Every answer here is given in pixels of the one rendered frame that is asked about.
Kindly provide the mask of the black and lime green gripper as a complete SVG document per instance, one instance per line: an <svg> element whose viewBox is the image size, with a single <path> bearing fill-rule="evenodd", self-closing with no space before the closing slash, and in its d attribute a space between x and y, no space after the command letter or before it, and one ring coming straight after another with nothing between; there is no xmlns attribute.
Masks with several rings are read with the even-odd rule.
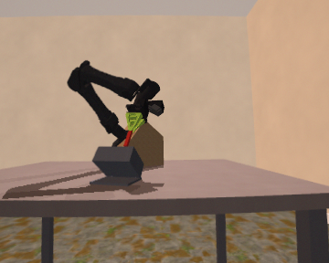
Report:
<svg viewBox="0 0 329 263"><path fill-rule="evenodd" d="M147 123L142 104L136 104L137 100L135 100L133 104L127 104L125 107L128 110L125 114L128 124L128 131L133 131L133 133L144 123Z"/></svg>

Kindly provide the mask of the red peg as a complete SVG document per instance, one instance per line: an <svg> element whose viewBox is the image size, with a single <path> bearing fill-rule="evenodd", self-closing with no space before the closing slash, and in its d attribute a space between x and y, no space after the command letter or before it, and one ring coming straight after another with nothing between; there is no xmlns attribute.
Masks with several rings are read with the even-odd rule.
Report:
<svg viewBox="0 0 329 263"><path fill-rule="evenodd" d="M128 131L128 134L127 134L127 137L126 137L126 140L125 140L125 143L124 143L123 146L128 146L129 145L132 134L133 134L133 131Z"/></svg>

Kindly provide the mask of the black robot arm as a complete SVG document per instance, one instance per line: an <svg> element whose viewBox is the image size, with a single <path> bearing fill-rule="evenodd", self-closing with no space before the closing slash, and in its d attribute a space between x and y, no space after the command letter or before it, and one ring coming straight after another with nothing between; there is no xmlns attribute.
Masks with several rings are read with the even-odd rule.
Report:
<svg viewBox="0 0 329 263"><path fill-rule="evenodd" d="M132 101L136 96L135 100L138 99L136 104L142 104L146 119L149 111L158 117L164 113L163 101L151 100L160 91L156 82L146 79L140 87L132 79L115 77L93 68L88 60L83 61L80 67L72 70L67 83L70 89L78 92L89 103L97 114L101 125L104 125L106 132L112 133L118 138L112 146L118 146L124 141L128 130L126 131L118 124L118 117L104 105L91 83L109 89L129 101Z"/></svg>

